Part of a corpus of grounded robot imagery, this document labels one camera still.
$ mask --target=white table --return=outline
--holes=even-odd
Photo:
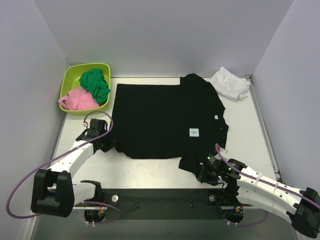
[[[178,85],[179,78],[112,78],[107,113],[112,114],[117,84]],[[237,159],[254,170],[275,180],[274,168],[268,154],[252,96],[233,102],[220,96],[225,107],[224,119],[229,125],[226,149],[231,158]],[[108,120],[104,114],[92,118]],[[56,156],[69,150],[84,127],[84,116],[66,116],[58,141]],[[195,175],[181,170],[179,158],[131,159],[115,149],[107,153],[97,151],[74,175],[74,181],[94,180],[104,189],[197,189],[213,188],[200,183]]]

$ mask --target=black t-shirt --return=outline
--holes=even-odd
[[[179,168],[199,174],[199,160],[225,147],[225,107],[215,88],[196,74],[180,85],[118,84],[109,137],[133,159],[182,157]]]

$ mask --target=green basket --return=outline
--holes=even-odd
[[[110,80],[110,67],[105,63],[85,63],[85,64],[79,64],[69,67],[64,74],[62,86],[60,90],[60,98],[67,95],[68,92],[71,89],[76,89],[79,85],[79,79],[82,76],[83,73],[90,69],[102,69],[102,74],[104,76],[104,80],[108,84],[109,89],[111,89],[111,80]],[[108,95],[108,98],[105,102],[101,103],[99,107],[91,108],[91,109],[85,109],[85,110],[69,110],[65,109],[63,106],[60,105],[60,108],[62,111],[65,111],[72,115],[87,115],[88,113],[100,110],[105,111],[107,109],[107,104],[110,99],[110,93]]]

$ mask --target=white label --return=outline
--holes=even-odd
[[[199,128],[189,128],[190,137],[199,137]]]

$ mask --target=white cloth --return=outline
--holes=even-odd
[[[217,71],[209,82],[214,86],[216,92],[234,102],[248,96],[251,82],[241,79],[223,66]]]

